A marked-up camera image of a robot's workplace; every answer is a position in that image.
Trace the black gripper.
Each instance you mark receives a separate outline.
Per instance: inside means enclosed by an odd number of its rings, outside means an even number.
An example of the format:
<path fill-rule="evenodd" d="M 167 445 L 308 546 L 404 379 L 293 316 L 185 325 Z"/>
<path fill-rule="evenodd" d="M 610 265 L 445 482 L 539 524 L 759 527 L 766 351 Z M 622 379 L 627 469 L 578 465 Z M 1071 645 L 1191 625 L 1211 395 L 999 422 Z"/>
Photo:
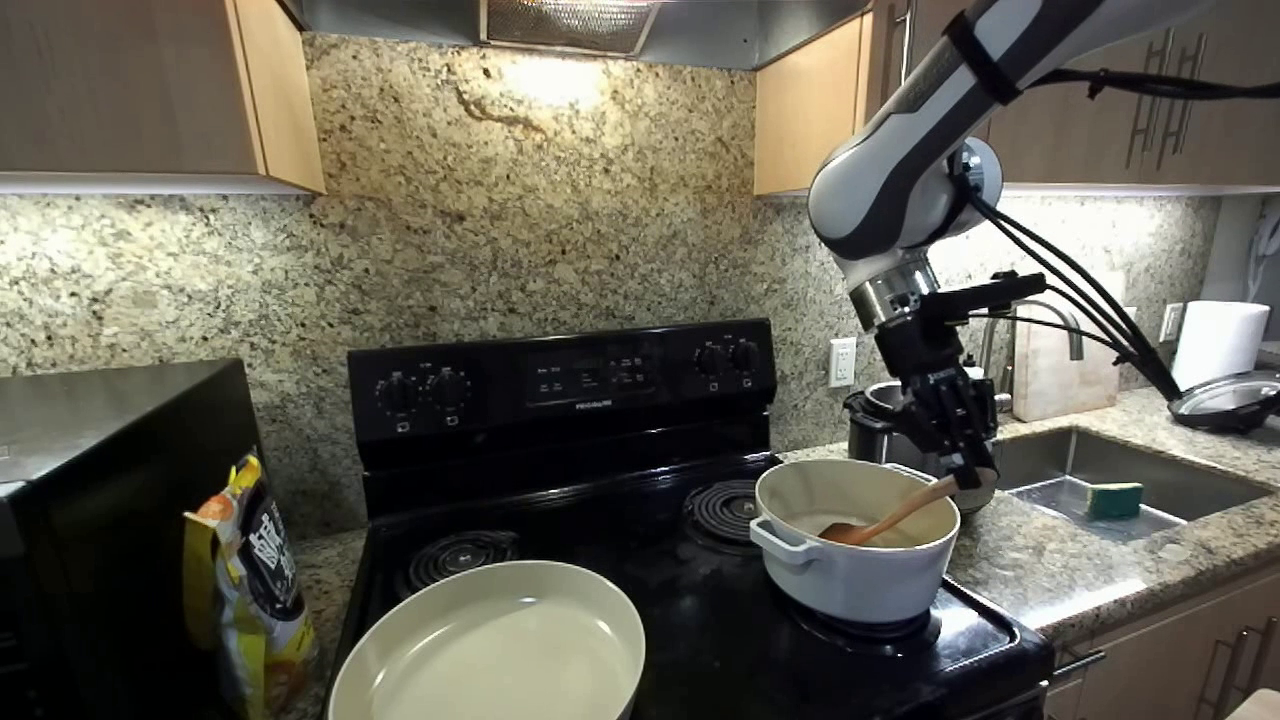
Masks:
<path fill-rule="evenodd" d="M 1017 301 L 1043 290 L 1038 273 L 996 273 L 982 286 L 910 295 L 874 327 L 882 367 L 910 401 L 917 424 L 926 428 L 926 454 L 950 482 L 969 475 L 962 490 L 982 490 L 996 475 L 996 395 L 987 379 L 962 374 L 956 327 L 971 314 L 1005 316 Z"/>

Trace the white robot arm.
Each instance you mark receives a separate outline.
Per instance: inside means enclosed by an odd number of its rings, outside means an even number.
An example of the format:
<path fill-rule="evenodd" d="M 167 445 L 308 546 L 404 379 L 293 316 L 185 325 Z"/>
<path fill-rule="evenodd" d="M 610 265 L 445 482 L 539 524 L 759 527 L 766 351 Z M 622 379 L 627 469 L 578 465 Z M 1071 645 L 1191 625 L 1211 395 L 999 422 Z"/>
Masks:
<path fill-rule="evenodd" d="M 807 228 L 832 253 L 881 360 L 909 395 L 909 436 L 958 490 L 987 490 L 990 388 L 958 363 L 956 327 L 1038 295 L 1038 273 L 939 291 L 926 248 L 999 203 L 999 161 L 977 136 L 1069 59 L 1172 24 L 1209 0 L 971 0 L 923 65 L 807 180 Z"/>

